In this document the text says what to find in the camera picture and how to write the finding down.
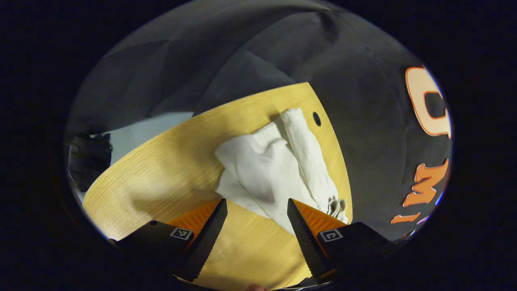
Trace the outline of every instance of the black fabric backdrop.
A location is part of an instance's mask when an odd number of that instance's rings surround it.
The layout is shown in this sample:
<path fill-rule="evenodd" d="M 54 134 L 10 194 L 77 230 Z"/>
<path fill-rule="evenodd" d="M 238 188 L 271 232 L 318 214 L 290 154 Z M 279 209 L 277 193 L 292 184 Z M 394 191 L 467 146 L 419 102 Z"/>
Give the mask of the black fabric backdrop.
<path fill-rule="evenodd" d="M 373 24 L 327 2 L 195 1 L 142 26 L 98 62 L 67 131 L 101 133 L 166 112 L 199 114 L 309 82 L 343 152 L 354 222 L 395 240 L 422 225 L 416 223 L 431 213 L 447 180 L 429 204 L 402 207 L 417 166 L 451 158 L 451 140 L 423 131 L 407 93 L 405 70 L 422 65 Z M 432 114 L 443 113 L 440 98 L 427 101 Z M 418 212 L 412 223 L 390 224 Z"/>

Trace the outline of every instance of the wood grain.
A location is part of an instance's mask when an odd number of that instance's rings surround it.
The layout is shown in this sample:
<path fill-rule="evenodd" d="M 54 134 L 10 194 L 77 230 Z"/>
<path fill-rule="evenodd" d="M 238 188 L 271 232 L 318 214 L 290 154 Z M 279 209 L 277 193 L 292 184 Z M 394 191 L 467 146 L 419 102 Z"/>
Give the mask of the wood grain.
<path fill-rule="evenodd" d="M 108 168 L 90 187 L 83 207 L 108 237 L 120 240 L 149 220 L 168 222 L 213 201 L 223 166 L 214 150 L 300 107 L 321 145 L 329 174 L 348 207 L 352 199 L 332 125 L 308 83 L 254 94 L 206 111 L 147 141 Z M 313 119 L 317 112 L 321 126 Z M 311 273 L 296 238 L 270 219 L 228 201 L 228 216 L 195 284 L 244 290 L 250 283 L 276 289 Z"/>

